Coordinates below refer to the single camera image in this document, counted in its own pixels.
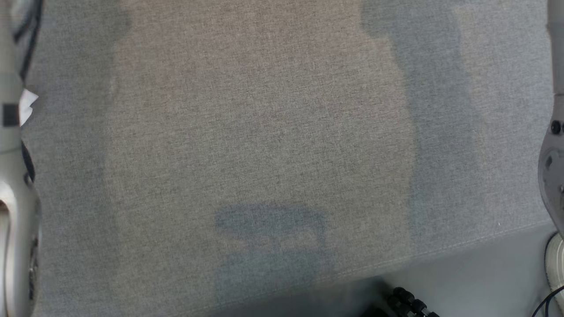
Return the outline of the white paper tag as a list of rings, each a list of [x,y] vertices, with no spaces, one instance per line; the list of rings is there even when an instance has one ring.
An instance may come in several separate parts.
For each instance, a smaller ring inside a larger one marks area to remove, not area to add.
[[[23,126],[31,117],[33,113],[32,105],[38,100],[38,98],[39,96],[37,96],[37,94],[33,92],[30,92],[30,90],[24,89],[22,91],[19,101],[20,126]]]

